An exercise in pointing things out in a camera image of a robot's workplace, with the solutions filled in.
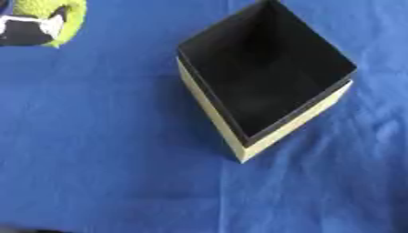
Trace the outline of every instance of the open box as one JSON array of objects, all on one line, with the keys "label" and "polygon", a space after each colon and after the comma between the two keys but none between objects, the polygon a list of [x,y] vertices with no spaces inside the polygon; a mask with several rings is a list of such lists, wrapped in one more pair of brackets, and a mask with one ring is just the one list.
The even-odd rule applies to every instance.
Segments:
[{"label": "open box", "polygon": [[178,66],[241,162],[337,102],[356,68],[276,1],[250,5],[185,41]]}]

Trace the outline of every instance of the cardboard box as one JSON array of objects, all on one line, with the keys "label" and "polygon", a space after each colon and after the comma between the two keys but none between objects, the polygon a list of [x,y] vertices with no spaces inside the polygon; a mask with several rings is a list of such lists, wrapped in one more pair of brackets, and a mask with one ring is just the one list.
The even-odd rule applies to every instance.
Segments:
[{"label": "cardboard box", "polygon": [[184,83],[242,163],[336,103],[356,68],[275,1],[193,36],[178,47],[177,60]]}]

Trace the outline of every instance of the square box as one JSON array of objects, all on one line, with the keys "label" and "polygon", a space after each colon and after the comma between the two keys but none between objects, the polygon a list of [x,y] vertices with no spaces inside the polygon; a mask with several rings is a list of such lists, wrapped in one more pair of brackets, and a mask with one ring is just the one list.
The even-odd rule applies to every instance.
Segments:
[{"label": "square box", "polygon": [[326,110],[356,66],[277,1],[261,1],[178,47],[181,78],[240,162]]}]

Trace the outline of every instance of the blue fabric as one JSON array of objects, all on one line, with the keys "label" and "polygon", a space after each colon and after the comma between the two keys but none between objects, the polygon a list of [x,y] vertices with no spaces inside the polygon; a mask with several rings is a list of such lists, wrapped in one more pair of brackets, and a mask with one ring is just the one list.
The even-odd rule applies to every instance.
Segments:
[{"label": "blue fabric", "polygon": [[11,15],[13,13],[14,0],[8,0],[7,5],[0,7],[0,15]]},{"label": "blue fabric", "polygon": [[240,165],[179,81],[174,55],[249,2],[90,1],[67,46],[1,48],[0,222],[407,232],[408,3],[283,1],[359,73],[338,105]]}]

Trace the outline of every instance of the plush toy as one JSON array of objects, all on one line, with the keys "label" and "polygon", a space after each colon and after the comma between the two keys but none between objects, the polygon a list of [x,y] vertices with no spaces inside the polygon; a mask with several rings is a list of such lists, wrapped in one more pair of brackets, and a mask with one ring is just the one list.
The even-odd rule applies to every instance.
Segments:
[{"label": "plush toy", "polygon": [[0,0],[2,6],[3,46],[59,47],[77,34],[87,11],[86,0]]}]

